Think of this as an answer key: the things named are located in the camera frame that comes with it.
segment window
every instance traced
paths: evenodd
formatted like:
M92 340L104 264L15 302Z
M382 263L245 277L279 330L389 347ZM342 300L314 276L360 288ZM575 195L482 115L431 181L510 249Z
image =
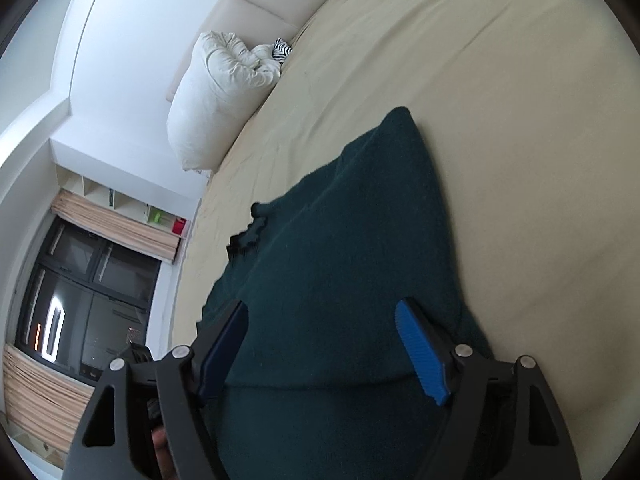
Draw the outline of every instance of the window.
M95 383L130 342L144 344L160 261L56 219L22 302L16 346Z

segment bed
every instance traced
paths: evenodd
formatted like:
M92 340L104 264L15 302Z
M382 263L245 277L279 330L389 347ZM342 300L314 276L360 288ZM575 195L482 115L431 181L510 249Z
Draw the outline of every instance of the bed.
M229 238L407 106L447 197L466 302L505 360L540 362L585 480L640 420L640 57L603 0L328 0L292 41L196 218L172 343Z

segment beige curtain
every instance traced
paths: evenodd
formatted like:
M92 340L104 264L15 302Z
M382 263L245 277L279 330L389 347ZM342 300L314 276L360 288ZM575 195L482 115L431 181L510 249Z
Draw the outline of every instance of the beige curtain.
M126 218L64 189L51 204L51 210L78 227L134 251L169 262L175 258L180 242L177 235Z
M6 416L27 433L68 452L94 389L67 379L10 345L4 346L3 361Z

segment dark green towel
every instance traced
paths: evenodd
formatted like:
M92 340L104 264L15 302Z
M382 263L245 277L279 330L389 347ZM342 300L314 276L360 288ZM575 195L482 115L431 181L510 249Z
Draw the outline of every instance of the dark green towel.
M203 309L250 326L207 421L232 480L407 480L442 418L394 326L413 296L489 356L460 293L446 208L409 111L255 204Z

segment wall shelf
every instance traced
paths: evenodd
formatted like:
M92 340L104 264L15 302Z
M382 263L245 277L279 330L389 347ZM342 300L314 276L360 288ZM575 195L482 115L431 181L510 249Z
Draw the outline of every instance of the wall shelf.
M140 202L140 200L90 180L62 166L56 165L56 176L58 185L62 189L82 196L95 205L111 209L116 213L155 229L171 233L175 221L179 220L179 217L174 214ZM190 222L186 223L180 234L181 238L186 238L189 224Z

